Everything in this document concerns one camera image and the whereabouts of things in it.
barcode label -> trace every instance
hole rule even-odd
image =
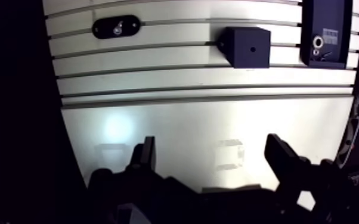
[[[324,39],[324,43],[337,45],[338,44],[338,31],[324,28],[323,29],[323,39]]]

circular hole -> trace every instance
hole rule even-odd
[[[316,39],[316,46],[321,46],[321,39]]]

